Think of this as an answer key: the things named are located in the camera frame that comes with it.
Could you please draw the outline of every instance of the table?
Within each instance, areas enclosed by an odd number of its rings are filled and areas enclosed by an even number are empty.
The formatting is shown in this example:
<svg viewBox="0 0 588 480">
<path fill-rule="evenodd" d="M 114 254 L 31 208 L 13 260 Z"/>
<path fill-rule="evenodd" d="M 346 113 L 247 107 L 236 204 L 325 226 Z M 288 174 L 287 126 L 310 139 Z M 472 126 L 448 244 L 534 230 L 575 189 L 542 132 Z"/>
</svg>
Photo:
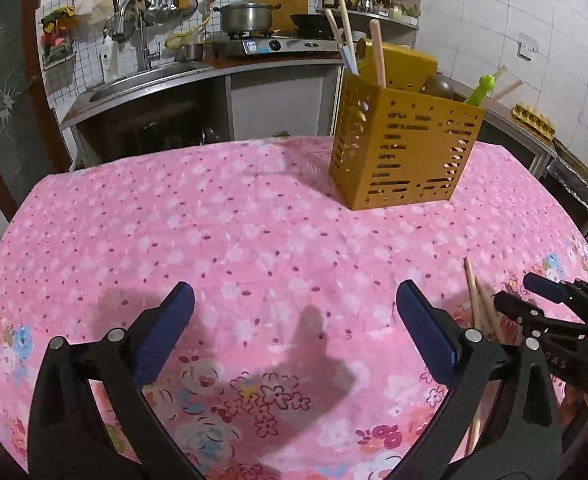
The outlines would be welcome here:
<svg viewBox="0 0 588 480">
<path fill-rule="evenodd" d="M 179 280 L 196 312 L 144 394 L 214 479 L 383 478 L 394 467 L 446 393 L 395 311 L 402 280 L 469 324 L 469 256 L 493 290 L 575 319 L 521 279 L 588 281 L 587 243 L 506 150 L 476 143 L 448 202 L 353 212 L 328 177 L 331 142 L 173 150 L 34 188 L 0 244 L 0 439 L 21 464 L 49 339 L 128 327 Z"/>
</svg>

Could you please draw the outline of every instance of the blue gripper pad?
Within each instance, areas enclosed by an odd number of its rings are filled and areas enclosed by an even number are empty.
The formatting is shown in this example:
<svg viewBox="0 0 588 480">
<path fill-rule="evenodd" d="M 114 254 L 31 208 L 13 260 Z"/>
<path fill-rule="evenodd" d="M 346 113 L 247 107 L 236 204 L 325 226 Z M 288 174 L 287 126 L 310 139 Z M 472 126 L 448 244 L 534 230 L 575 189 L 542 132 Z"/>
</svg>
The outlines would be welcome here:
<svg viewBox="0 0 588 480">
<path fill-rule="evenodd" d="M 133 379 L 138 389 L 158 378 L 194 313 L 193 288 L 183 282 L 177 288 L 178 290 L 173 290 L 164 301 L 165 311 L 158 317 L 136 351 Z"/>
<path fill-rule="evenodd" d="M 553 282 L 547 278 L 543 278 L 533 272 L 528 272 L 523 277 L 523 286 L 534 294 L 538 294 L 543 298 L 554 303 L 565 303 L 569 299 L 565 287 L 560 283 Z"/>
<path fill-rule="evenodd" d="M 456 322 L 447 312 L 432 307 L 412 280 L 405 280 L 398 286 L 396 309 L 434 380 L 453 386 L 458 345 L 441 328 L 439 321 L 451 322 L 448 328 L 460 332 Z"/>
</svg>

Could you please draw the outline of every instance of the pot lid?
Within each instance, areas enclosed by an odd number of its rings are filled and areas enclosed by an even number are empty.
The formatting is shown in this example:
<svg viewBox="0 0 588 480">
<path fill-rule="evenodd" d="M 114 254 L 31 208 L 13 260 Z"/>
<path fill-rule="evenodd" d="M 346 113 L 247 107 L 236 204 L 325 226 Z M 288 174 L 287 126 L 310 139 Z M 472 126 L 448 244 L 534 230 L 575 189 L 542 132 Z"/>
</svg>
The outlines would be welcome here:
<svg viewBox="0 0 588 480">
<path fill-rule="evenodd" d="M 254 0 L 238 0 L 237 2 L 232 2 L 223 6 L 224 9 L 248 9 L 251 7 L 269 8 L 273 6 L 262 2 L 255 2 Z"/>
</svg>

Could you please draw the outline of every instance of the stainless steel pot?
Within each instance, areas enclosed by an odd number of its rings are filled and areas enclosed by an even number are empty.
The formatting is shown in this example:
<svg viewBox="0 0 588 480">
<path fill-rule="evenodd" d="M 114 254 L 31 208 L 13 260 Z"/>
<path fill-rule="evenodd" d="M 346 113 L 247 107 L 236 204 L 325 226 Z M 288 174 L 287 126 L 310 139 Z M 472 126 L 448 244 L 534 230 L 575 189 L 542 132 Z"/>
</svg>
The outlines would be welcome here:
<svg viewBox="0 0 588 480">
<path fill-rule="evenodd" d="M 269 32 L 272 30 L 272 11 L 280 9 L 253 0 L 240 0 L 212 10 L 220 12 L 220 28 L 230 35 L 242 32 Z"/>
<path fill-rule="evenodd" d="M 188 43 L 181 45 L 175 59 L 177 61 L 198 61 L 203 59 L 204 52 L 205 48 L 202 43 Z"/>
</svg>

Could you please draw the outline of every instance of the aluminum foil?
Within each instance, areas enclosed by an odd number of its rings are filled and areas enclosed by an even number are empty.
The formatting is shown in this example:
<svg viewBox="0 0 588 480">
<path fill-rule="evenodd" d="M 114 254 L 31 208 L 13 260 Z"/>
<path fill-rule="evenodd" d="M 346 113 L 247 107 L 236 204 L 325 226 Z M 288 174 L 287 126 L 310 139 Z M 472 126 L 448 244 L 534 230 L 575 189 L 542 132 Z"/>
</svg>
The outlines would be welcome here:
<svg viewBox="0 0 588 480">
<path fill-rule="evenodd" d="M 552 160 L 548 171 L 588 211 L 588 182 L 561 158 Z"/>
</svg>

